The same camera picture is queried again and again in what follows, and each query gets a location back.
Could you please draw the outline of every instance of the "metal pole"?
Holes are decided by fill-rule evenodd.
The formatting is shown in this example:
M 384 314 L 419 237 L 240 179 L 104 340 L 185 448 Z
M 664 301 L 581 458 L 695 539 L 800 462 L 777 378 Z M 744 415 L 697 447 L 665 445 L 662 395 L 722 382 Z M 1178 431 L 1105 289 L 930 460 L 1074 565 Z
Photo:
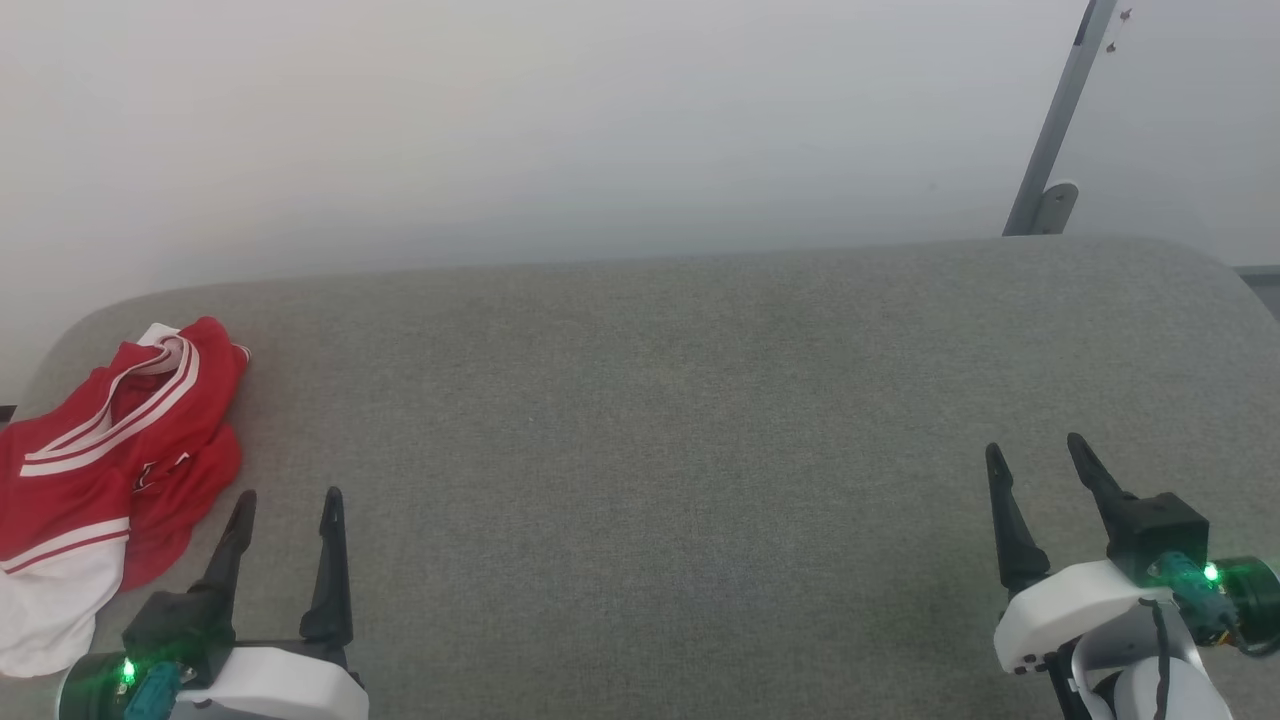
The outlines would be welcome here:
M 1080 29 L 1075 33 L 1071 54 L 1068 55 L 1062 77 L 1057 81 L 1057 91 L 1048 106 L 1048 115 L 1044 118 L 1044 126 L 1036 141 L 1036 149 L 1032 150 L 1032 159 L 1027 164 L 1023 184 L 1018 188 L 1014 208 L 1009 211 L 1009 222 L 1005 223 L 1006 236 L 1030 234 L 1032 232 L 1044 186 L 1048 183 L 1053 163 L 1057 160 L 1057 151 L 1062 147 L 1066 128 L 1071 124 L 1071 115 L 1075 113 L 1075 104 L 1080 101 L 1080 91 L 1084 90 L 1089 68 L 1093 67 L 1093 59 L 1098 56 L 1098 49 L 1102 47 L 1102 36 L 1107 31 L 1107 23 L 1111 22 L 1111 14 L 1115 9 L 1116 0 L 1089 0 L 1088 8 L 1084 9 Z

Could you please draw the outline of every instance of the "red jersey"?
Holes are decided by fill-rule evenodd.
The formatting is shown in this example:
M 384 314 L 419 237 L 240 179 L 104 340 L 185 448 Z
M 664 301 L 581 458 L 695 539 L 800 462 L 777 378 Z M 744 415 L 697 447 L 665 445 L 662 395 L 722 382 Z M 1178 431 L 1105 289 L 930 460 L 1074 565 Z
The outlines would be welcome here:
M 0 432 L 0 673 L 70 665 L 116 589 L 182 555 L 239 469 L 223 415 L 248 357 L 212 318 L 154 325 L 56 410 Z

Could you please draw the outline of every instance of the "metal bracket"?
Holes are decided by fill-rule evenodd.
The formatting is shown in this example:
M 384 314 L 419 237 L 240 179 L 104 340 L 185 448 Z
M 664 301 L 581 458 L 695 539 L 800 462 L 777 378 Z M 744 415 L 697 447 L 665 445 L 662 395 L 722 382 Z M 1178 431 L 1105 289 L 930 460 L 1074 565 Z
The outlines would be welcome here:
M 1039 208 L 1036 209 L 1032 231 L 1028 234 L 1062 234 L 1079 196 L 1080 188 L 1075 187 L 1074 182 L 1060 182 L 1046 190 L 1044 195 L 1041 195 Z

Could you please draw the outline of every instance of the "gray cushion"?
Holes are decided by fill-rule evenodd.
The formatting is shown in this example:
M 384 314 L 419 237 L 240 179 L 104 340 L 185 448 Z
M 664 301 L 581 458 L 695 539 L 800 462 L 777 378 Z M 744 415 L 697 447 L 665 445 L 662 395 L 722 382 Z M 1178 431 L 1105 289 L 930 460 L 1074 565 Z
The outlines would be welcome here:
M 291 637 L 328 486 L 379 720 L 1055 717 L 1001 674 L 983 447 L 1055 566 L 1102 557 L 1066 433 L 1280 559 L 1280 329 L 1226 268 L 1120 238 L 434 269 L 154 295 L 76 325 L 20 414 L 151 322 L 252 348 L 244 468 L 95 646 L 257 488 L 236 612 Z M 1276 666 L 1206 652 L 1238 717 Z M 4 682 L 35 717 L 56 679 Z

